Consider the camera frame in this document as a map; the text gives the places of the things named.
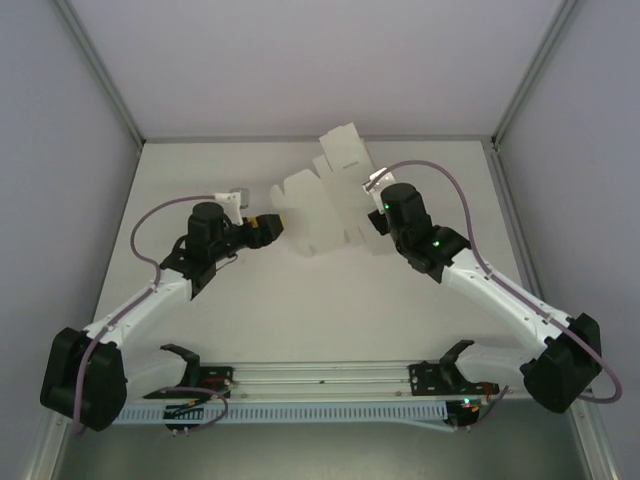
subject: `metal frame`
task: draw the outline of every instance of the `metal frame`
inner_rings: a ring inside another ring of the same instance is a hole
[[[109,100],[118,120],[129,133],[131,140],[138,150],[138,156],[140,156],[142,146],[144,145],[144,139],[136,126],[135,120],[131,116],[131,112],[129,112],[127,105],[124,103],[118,89],[102,63],[102,60],[91,42],[89,35],[87,35],[78,14],[68,0],[51,0],[51,3],[59,17],[64,22],[64,26],[69,32],[72,40],[79,48],[80,55],[89,66],[89,69],[98,82],[100,89]]]
[[[500,207],[505,216],[509,237],[514,248],[516,262],[521,273],[524,286],[537,296],[543,297],[540,280],[531,260],[531,252],[514,204],[513,195],[503,161],[499,154],[499,146],[509,131],[518,112],[523,108],[531,94],[536,81],[544,72],[552,54],[560,43],[567,27],[575,19],[583,0],[564,0],[558,8],[552,23],[536,51],[525,75],[503,114],[492,139],[478,135],[439,135],[439,136],[373,136],[365,137],[366,141],[401,141],[401,140],[476,140],[482,141],[491,172],[494,186],[498,193]],[[145,139],[140,133],[126,103],[115,87],[108,71],[100,59],[94,45],[89,39],[75,9],[69,0],[51,0],[51,4],[63,20],[72,40],[79,48],[79,53],[87,62],[99,87],[109,99],[114,112],[123,127],[129,133],[141,153]],[[315,137],[191,137],[191,138],[158,138],[154,143],[193,143],[193,142],[269,142],[269,141],[316,141]],[[584,401],[577,401],[571,408],[577,441],[583,447],[584,461],[593,478],[619,479],[620,473],[616,465],[611,445],[604,430],[602,418],[596,406]],[[62,416],[46,411],[38,428],[34,455],[26,466],[24,479],[36,480],[55,478],[57,460],[62,458],[68,438],[68,422]]]
[[[500,145],[502,140],[504,140],[513,120],[524,106],[524,102],[531,94],[536,81],[540,78],[544,68],[548,65],[562,36],[567,31],[570,23],[576,18],[579,7],[582,6],[582,3],[584,3],[584,0],[564,0],[562,5],[560,5],[556,11],[551,24],[542,38],[542,42],[540,43],[538,50],[533,55],[531,63],[529,63],[529,66],[516,89],[516,93],[511,98],[500,122],[498,122],[498,126],[493,134],[493,140],[496,145]]]

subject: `black joint housing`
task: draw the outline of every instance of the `black joint housing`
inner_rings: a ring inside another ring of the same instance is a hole
[[[469,241],[451,228],[433,225],[422,196],[413,185],[390,185],[382,191],[380,198],[384,203],[387,228],[398,253],[413,269],[442,282],[444,267],[453,265],[453,257],[465,248],[471,248]],[[369,219],[378,229],[375,222],[380,223],[380,219],[372,218],[372,214]]]
[[[568,329],[602,354],[600,327],[587,314],[570,320]],[[602,371],[602,367],[565,333],[547,342],[547,349],[536,360],[520,367],[524,385],[531,396],[547,410],[565,412]]]
[[[90,343],[85,332],[72,328],[56,335],[40,391],[44,407],[73,417],[80,360]],[[98,432],[111,425],[126,402],[126,383],[120,350],[99,343],[85,372],[80,423]]]

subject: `black bracket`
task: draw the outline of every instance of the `black bracket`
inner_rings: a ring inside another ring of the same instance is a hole
[[[489,385],[492,395],[500,393],[500,387],[494,383],[470,383],[464,378],[450,384],[443,375],[443,369],[436,362],[422,362],[409,365],[409,384],[414,397],[433,397],[446,395],[485,395]]]
[[[180,383],[179,386],[188,386],[188,387],[198,387],[198,388],[208,388],[209,390],[214,390],[216,392],[228,390],[224,396],[225,398],[231,398],[231,390],[229,387],[233,384],[233,367],[229,366],[199,366],[198,367],[198,382],[196,384],[186,384],[183,385]],[[146,399],[184,399],[184,398],[194,398],[194,394],[190,392],[153,392],[144,397]]]

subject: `cable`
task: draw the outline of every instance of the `cable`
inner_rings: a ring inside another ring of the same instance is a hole
[[[222,270],[224,267],[226,267],[227,265],[231,265],[233,262],[235,262],[236,260],[238,260],[238,254],[234,253],[233,255],[231,255],[231,260],[227,260],[226,262],[224,262],[222,265],[220,265],[220,268],[216,269],[216,272],[219,272],[220,270]]]
[[[158,390],[159,393],[165,392],[188,392],[188,393],[206,393],[207,395],[211,395],[212,397],[219,398],[222,400],[224,404],[224,410],[222,413],[218,414],[213,420],[209,420],[208,422],[201,423],[200,425],[196,425],[191,428],[187,428],[185,430],[174,430],[175,433],[186,434],[188,432],[194,432],[196,430],[203,430],[205,428],[211,427],[212,425],[218,423],[229,413],[229,402],[224,396],[224,393],[216,392],[215,390],[210,390],[208,388],[199,388],[199,387],[166,387]]]
[[[133,255],[139,260],[142,260],[143,262],[151,265],[155,270],[155,276],[154,276],[152,285],[147,290],[142,292],[142,294],[139,297],[135,298],[131,303],[126,305],[122,310],[116,313],[113,316],[113,318],[109,320],[109,322],[107,322],[107,324],[102,328],[102,330],[100,330],[100,332],[95,336],[95,338],[91,340],[91,343],[89,343],[89,346],[85,350],[84,355],[82,355],[82,359],[80,360],[80,366],[78,367],[78,377],[76,379],[76,391],[75,391],[74,402],[73,402],[73,422],[71,424],[71,431],[76,435],[82,435],[82,433],[84,432],[84,427],[80,423],[80,411],[82,407],[82,392],[84,389],[84,375],[87,371],[87,365],[89,364],[89,359],[91,358],[93,351],[96,349],[96,347],[100,343],[100,340],[102,339],[102,337],[104,337],[107,334],[107,332],[109,331],[109,328],[117,325],[117,323],[120,321],[122,317],[124,317],[127,313],[129,313],[131,310],[133,310],[138,305],[140,305],[140,303],[142,303],[147,297],[149,297],[149,295],[151,295],[156,290],[156,288],[158,287],[158,283],[160,283],[160,276],[162,274],[160,270],[160,264],[156,262],[154,259],[142,255],[138,251],[138,248],[136,247],[136,234],[138,233],[138,230],[140,229],[142,224],[149,219],[149,217],[151,217],[153,214],[155,214],[159,210],[162,210],[163,208],[166,208],[170,205],[175,205],[176,203],[192,202],[196,200],[216,200],[216,196],[215,195],[193,195],[190,197],[180,197],[180,198],[174,198],[173,200],[168,200],[152,208],[147,213],[145,213],[142,216],[142,218],[140,218],[140,220],[138,220],[138,222],[134,225],[133,230],[131,230],[131,236],[129,237],[129,246],[131,247],[131,251],[133,252]]]
[[[511,287],[508,283],[504,282],[500,277],[493,275],[493,272],[491,271],[489,266],[486,264],[486,262],[483,260],[482,256],[480,255],[480,251],[478,249],[478,244],[476,243],[476,238],[475,238],[475,235],[474,235],[474,232],[473,232],[473,226],[471,224],[471,212],[469,210],[469,203],[467,202],[467,197],[465,196],[464,192],[462,191],[462,187],[460,187],[460,184],[458,183],[458,181],[454,178],[453,175],[451,175],[451,173],[449,173],[448,170],[446,170],[444,167],[441,167],[440,165],[438,165],[436,163],[428,162],[426,160],[407,160],[407,161],[404,161],[404,162],[398,162],[398,163],[396,163],[394,165],[391,165],[390,167],[385,168],[382,172],[380,172],[379,175],[377,175],[373,180],[371,180],[371,182],[365,187],[365,189],[367,191],[371,190],[373,188],[373,186],[376,183],[378,183],[378,181],[380,181],[380,179],[382,177],[384,177],[387,173],[392,172],[394,170],[397,170],[398,168],[408,167],[410,165],[420,165],[420,166],[430,167],[430,168],[433,168],[435,170],[438,170],[445,177],[447,177],[447,179],[451,182],[453,187],[456,189],[456,192],[458,193],[458,196],[460,197],[460,201],[462,202],[462,209],[464,210],[465,222],[466,222],[466,225],[467,225],[467,233],[469,234],[469,242],[471,243],[471,251],[473,252],[473,256],[476,258],[476,261],[480,265],[480,268],[482,268],[482,270],[485,272],[485,274],[489,278],[491,278],[495,283],[500,285],[506,292],[511,294],[516,299],[520,300],[527,307],[529,307],[531,310],[533,310],[537,315],[539,315],[543,319],[545,319],[545,321],[549,322],[551,325],[553,325],[554,327],[559,329],[562,333],[564,333],[569,338],[571,338],[571,340],[573,340],[575,343],[577,343],[591,358],[593,358],[602,367],[602,369],[607,373],[609,378],[611,378],[611,381],[613,382],[613,386],[615,388],[615,391],[614,391],[613,395],[611,395],[610,397],[594,398],[594,397],[590,397],[590,396],[582,394],[582,395],[578,396],[578,398],[581,399],[581,400],[584,400],[586,402],[600,403],[600,404],[614,403],[614,402],[617,402],[618,400],[620,400],[620,397],[622,397],[622,383],[620,382],[620,379],[618,378],[616,373],[613,371],[613,368],[611,368],[609,363],[606,360],[604,360],[598,354],[598,352],[596,352],[593,348],[591,348],[591,346],[589,346],[578,335],[573,333],[571,330],[569,330],[567,327],[565,327],[560,322],[558,322],[555,318],[553,318],[553,316],[550,313],[547,313],[544,310],[542,310],[538,305],[536,305],[535,303],[531,302],[527,297],[525,297],[520,292],[518,292],[516,289]]]
[[[505,397],[505,395],[509,392],[509,387],[504,387],[501,391],[500,394],[496,397],[496,399],[491,402],[489,404],[489,406],[486,409],[486,412],[484,415],[482,415],[482,417],[480,417],[478,419],[478,421],[476,421],[476,423],[474,423],[473,425],[469,425],[472,428],[476,428],[478,425],[480,425],[482,422],[484,422],[487,417],[489,415],[491,415],[491,412],[493,412],[495,410],[495,408],[498,406],[498,404],[502,401],[502,399]]]
[[[430,430],[438,430],[439,432],[455,433],[458,431],[457,427],[451,427],[447,425],[438,425],[436,423],[421,422],[420,420],[404,420],[394,419],[388,420],[390,423],[400,423],[402,425],[411,425],[413,427],[428,428]]]

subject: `white wall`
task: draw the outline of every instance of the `white wall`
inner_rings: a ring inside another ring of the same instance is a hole
[[[0,465],[13,479],[51,340],[92,318],[136,156],[48,2],[2,2],[0,65]]]
[[[638,45],[639,2],[586,1],[504,145],[549,299],[600,322],[622,377],[601,412],[625,478],[640,478]]]
[[[493,132],[560,0],[71,0],[148,139]]]

